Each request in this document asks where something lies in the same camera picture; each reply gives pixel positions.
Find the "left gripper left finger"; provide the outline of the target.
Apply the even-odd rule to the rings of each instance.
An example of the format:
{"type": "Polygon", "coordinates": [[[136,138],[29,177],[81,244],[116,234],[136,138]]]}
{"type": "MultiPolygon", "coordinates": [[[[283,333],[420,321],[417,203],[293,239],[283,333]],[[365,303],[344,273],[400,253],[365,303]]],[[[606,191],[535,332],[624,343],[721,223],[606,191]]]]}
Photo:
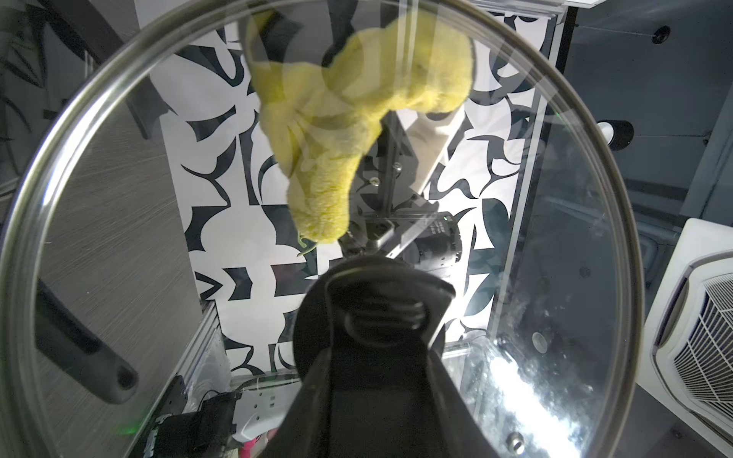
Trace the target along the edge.
{"type": "Polygon", "coordinates": [[[333,349],[323,349],[277,433],[261,457],[335,457],[332,445],[333,349]]]}

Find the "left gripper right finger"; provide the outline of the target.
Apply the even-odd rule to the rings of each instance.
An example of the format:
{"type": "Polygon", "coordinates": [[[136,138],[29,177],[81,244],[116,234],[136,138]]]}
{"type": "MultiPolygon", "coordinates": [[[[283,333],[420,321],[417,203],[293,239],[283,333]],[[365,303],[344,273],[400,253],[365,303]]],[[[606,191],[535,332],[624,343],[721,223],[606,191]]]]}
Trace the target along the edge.
{"type": "Polygon", "coordinates": [[[437,353],[429,349],[425,374],[429,386],[429,457],[497,457],[473,420],[437,353]]]}

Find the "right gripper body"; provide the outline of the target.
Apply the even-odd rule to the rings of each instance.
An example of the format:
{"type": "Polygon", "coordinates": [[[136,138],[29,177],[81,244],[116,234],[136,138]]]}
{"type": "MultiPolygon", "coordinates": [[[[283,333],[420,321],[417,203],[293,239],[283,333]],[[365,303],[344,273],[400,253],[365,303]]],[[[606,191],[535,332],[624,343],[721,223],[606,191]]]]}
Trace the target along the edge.
{"type": "Polygon", "coordinates": [[[447,275],[463,255],[457,220],[432,203],[389,214],[359,210],[338,244],[346,258],[384,257],[433,275],[447,275]]]}

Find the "yellow cleaning cloth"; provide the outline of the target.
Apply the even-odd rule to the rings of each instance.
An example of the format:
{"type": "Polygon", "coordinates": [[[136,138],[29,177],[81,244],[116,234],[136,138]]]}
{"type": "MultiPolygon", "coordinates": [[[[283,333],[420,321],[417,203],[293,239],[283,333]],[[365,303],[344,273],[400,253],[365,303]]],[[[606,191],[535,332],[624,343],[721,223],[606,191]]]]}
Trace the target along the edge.
{"type": "Polygon", "coordinates": [[[290,215],[315,244],[347,233],[353,179],[387,114],[449,113],[473,87],[471,38],[395,1],[280,4],[244,19],[240,39],[290,215]]]}

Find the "large glass pot lid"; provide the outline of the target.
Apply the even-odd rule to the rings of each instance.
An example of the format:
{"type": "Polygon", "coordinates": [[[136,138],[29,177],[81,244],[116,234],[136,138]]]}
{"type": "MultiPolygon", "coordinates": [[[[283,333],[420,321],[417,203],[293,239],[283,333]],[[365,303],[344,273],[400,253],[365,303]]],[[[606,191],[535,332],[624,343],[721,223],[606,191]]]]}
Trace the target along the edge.
{"type": "Polygon", "coordinates": [[[538,89],[538,157],[485,328],[449,335],[448,278],[402,261],[336,263],[307,290],[292,372],[233,379],[217,305],[200,295],[151,74],[189,43],[273,1],[137,1],[139,31],[59,113],[1,239],[1,453],[131,457],[168,385],[191,412],[237,391],[236,456],[261,457],[319,353],[333,349],[335,457],[429,457],[427,353],[444,364],[497,457],[608,457],[641,344],[639,239],[593,116],[557,70],[559,1],[424,1],[491,45],[538,89]],[[111,405],[36,347],[36,292],[63,305],[139,374],[111,405]]]}

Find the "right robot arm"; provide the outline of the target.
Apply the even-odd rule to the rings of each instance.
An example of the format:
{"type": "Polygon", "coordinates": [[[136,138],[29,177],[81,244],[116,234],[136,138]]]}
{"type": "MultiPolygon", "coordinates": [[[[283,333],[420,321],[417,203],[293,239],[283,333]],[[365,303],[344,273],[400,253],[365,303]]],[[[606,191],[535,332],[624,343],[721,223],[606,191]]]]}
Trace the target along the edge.
{"type": "Polygon", "coordinates": [[[345,258],[390,258],[449,276],[463,254],[458,223],[428,199],[427,189],[456,118],[456,112],[420,114],[408,127],[397,112],[381,119],[349,194],[349,228],[338,240],[345,258]]]}

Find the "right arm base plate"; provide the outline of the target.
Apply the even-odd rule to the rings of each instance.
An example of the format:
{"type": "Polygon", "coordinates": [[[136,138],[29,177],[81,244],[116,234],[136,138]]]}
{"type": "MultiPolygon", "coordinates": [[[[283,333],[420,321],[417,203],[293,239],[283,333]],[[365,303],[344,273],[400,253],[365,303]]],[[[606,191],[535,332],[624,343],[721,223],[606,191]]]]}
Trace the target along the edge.
{"type": "Polygon", "coordinates": [[[158,402],[129,452],[131,457],[230,457],[239,443],[234,439],[234,413],[242,395],[212,391],[191,412],[183,377],[176,376],[158,402]]]}

